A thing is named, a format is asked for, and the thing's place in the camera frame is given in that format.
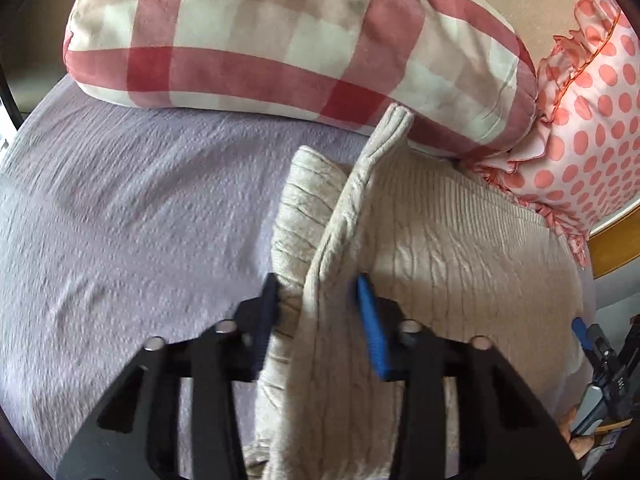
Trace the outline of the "pink polka dot pillow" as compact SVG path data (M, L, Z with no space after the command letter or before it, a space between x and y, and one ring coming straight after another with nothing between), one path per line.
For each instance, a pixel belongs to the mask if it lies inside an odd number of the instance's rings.
M615 0L578 0L538 65L538 117L511 151L468 162L540 214L584 266L593 226L639 193L639 38Z

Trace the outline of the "wooden door frame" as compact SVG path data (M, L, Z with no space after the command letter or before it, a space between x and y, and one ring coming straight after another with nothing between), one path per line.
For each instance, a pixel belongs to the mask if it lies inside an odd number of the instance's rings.
M640 252L639 207L590 237L588 248L594 278L636 260Z

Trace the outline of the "red white plaid pillow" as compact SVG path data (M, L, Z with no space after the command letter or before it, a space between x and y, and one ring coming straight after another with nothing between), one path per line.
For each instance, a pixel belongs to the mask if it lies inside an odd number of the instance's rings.
M510 150L536 116L533 63L484 0L76 0L63 61L135 107L236 110L370 133L393 103L422 150Z

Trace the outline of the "lavender bed sheet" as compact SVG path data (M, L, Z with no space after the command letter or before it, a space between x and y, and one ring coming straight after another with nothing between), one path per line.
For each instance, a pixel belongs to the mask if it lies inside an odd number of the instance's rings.
M270 271L291 160L351 164L358 134L140 110L62 79L1 163L1 406L48 474L145 338L198 336Z

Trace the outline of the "beige cable-knit sweater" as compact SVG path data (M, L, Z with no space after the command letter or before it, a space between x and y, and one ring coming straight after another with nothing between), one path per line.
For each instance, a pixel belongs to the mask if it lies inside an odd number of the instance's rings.
M585 385L570 322L582 280L564 237L449 162L410 148L393 105L352 166L299 148L271 260L281 323L257 383L253 479L381 479L402 387L379 380L352 303L367 273L408 318L448 339L490 338L548 412Z

